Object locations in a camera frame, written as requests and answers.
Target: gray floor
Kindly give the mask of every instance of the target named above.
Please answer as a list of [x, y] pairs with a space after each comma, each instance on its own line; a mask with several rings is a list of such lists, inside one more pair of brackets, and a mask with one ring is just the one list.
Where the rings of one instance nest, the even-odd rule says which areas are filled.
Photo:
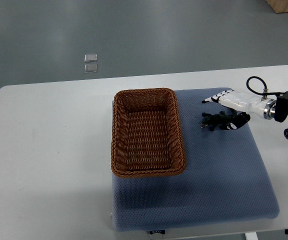
[[[93, 52], [98, 72], [85, 74]], [[288, 13], [265, 0], [0, 0], [0, 88], [274, 65], [288, 65]]]

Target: robotic hand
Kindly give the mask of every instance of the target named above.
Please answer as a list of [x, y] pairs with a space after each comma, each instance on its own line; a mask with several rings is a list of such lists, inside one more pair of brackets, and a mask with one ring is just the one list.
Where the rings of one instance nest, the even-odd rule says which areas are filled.
[[[251, 79], [258, 79], [264, 84], [264, 92], [259, 93], [249, 87]], [[260, 77], [252, 76], [247, 80], [247, 88], [262, 97], [253, 95], [248, 92], [238, 90], [226, 90], [211, 96], [204, 101], [203, 104], [209, 102], [219, 103], [232, 111], [239, 111], [241, 113], [235, 114], [229, 122], [223, 122], [221, 129], [236, 130], [241, 128], [250, 120], [250, 114], [257, 114], [259, 117], [267, 120], [275, 119], [275, 121], [282, 123], [288, 116], [288, 91], [287, 92], [268, 92], [267, 85]], [[276, 95], [277, 100], [267, 98], [268, 95]], [[203, 113], [203, 117], [209, 118], [210, 114]], [[201, 128], [207, 126], [207, 121], [204, 120]], [[288, 129], [284, 131], [285, 137], [288, 139]]]

